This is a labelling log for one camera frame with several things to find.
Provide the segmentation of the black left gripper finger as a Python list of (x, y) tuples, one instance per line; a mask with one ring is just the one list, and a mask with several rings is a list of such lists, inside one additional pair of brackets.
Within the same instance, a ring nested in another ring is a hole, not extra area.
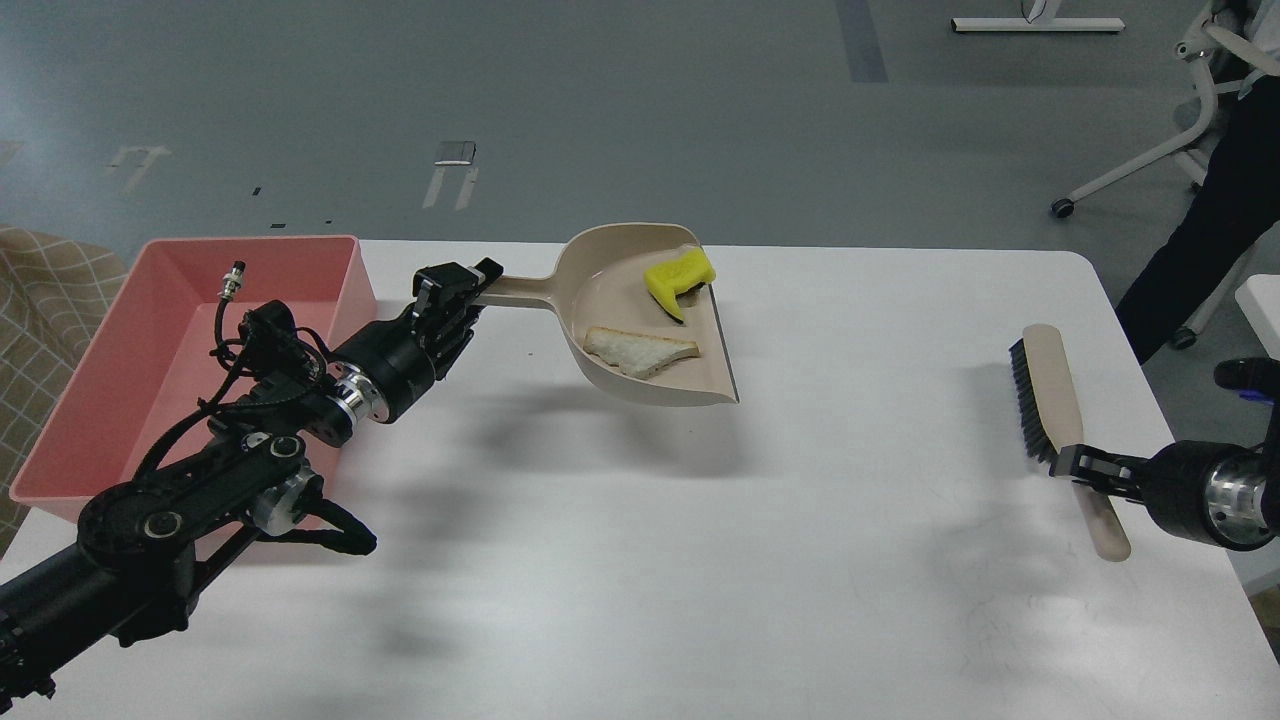
[(465, 282), (465, 302), (474, 306), (483, 304), (480, 297), (503, 277), (504, 268), (490, 258), (484, 258), (474, 265), (466, 266), (465, 272), (468, 274)]
[(483, 273), (458, 263), (419, 269), (413, 275), (413, 333), (460, 334), (481, 286)]

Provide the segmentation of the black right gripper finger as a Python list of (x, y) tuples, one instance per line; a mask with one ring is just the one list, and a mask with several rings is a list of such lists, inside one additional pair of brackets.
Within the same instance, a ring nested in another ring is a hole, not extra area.
[(1133, 468), (1106, 460), (1057, 460), (1050, 466), (1050, 475), (1065, 477), (1101, 495), (1144, 501)]
[(1149, 460), (1111, 454), (1089, 445), (1068, 445), (1059, 451), (1060, 477), (1133, 477)]

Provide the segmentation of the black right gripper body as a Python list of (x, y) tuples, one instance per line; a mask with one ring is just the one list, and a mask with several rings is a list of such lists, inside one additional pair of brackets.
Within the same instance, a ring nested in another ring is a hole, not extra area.
[(1271, 542), (1271, 452), (1178, 441), (1135, 470), (1140, 500), (1171, 536), (1231, 551)]

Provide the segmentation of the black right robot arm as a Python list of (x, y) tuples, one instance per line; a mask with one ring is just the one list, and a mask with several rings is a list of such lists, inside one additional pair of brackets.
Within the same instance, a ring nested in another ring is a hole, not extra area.
[(1052, 454), (1051, 475), (1140, 505), (1170, 536), (1236, 552), (1263, 548), (1277, 538), (1277, 360), (1221, 361), (1213, 383), (1270, 410), (1258, 442), (1178, 439), (1149, 457), (1075, 442)]

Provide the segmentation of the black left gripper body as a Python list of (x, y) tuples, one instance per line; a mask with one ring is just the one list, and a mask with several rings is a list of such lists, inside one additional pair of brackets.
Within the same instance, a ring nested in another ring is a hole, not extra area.
[(379, 400), (372, 420), (398, 421), (443, 380), (474, 337), (474, 309), (417, 313), (404, 306), (393, 319), (371, 322), (332, 355), (367, 378)]

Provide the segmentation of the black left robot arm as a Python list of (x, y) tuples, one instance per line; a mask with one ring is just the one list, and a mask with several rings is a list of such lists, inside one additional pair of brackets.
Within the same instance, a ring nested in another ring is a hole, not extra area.
[(375, 534), (325, 497), (308, 442), (339, 448), (361, 421), (403, 416), (465, 351), (480, 297), (503, 273), (489, 258), (421, 268), (398, 316), (329, 348), (280, 301), (247, 311), (225, 337), (244, 275), (234, 263), (214, 320), (221, 384), (128, 480), (82, 507), (73, 544), (3, 584), (3, 708), (51, 697), (55, 671), (106, 637), (128, 647), (183, 632), (201, 593), (251, 544), (371, 553)]

